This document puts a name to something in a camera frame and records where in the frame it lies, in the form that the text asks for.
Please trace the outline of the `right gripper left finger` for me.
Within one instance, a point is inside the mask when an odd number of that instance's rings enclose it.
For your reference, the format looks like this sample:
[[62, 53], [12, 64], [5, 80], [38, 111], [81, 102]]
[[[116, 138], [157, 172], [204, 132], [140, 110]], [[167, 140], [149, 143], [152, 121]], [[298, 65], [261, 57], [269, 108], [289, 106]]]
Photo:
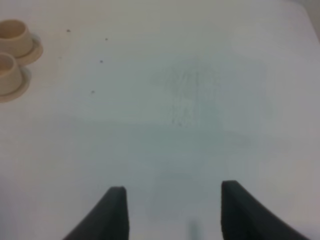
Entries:
[[114, 186], [65, 239], [128, 240], [129, 235], [127, 191], [123, 186]]

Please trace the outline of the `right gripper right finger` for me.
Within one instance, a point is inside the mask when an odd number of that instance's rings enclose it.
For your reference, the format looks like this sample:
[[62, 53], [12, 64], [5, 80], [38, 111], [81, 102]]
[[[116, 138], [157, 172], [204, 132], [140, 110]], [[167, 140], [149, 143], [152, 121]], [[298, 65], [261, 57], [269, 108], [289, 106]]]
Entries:
[[235, 180], [221, 183], [220, 225], [224, 240], [306, 240]]

